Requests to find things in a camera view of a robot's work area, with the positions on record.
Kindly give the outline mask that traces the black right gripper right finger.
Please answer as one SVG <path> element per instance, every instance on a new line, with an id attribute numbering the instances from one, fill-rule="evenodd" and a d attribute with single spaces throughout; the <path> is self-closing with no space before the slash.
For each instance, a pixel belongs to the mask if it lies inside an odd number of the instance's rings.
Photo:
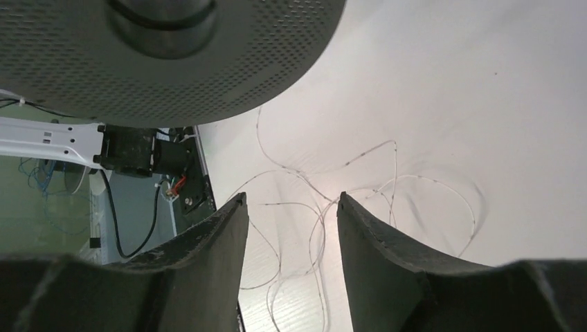
<path id="1" fill-rule="evenodd" d="M 585 331 L 586 262 L 490 267 L 433 249 L 349 194 L 338 236 L 355 331 Z"/>

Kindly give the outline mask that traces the dark grey perforated spool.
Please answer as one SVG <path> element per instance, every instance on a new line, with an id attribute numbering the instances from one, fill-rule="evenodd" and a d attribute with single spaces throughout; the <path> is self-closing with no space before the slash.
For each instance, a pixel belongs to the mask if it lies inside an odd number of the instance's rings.
<path id="1" fill-rule="evenodd" d="M 1 88 L 128 127 L 230 118 L 285 92 L 344 1 L 2 1 Z"/>

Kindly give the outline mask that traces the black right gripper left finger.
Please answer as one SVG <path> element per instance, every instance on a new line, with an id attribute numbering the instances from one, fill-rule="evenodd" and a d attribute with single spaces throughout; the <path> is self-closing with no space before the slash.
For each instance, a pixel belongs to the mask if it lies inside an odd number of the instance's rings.
<path id="1" fill-rule="evenodd" d="M 1 256 L 2 331 L 238 331 L 245 193 L 125 263 Z"/>

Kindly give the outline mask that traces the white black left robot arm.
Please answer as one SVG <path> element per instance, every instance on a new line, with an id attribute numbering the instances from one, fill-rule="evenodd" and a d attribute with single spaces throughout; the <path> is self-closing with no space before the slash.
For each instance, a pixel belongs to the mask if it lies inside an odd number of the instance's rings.
<path id="1" fill-rule="evenodd" d="M 56 160 L 146 178 L 186 174 L 195 149 L 158 138 L 156 129 L 2 117 L 1 155 Z"/>

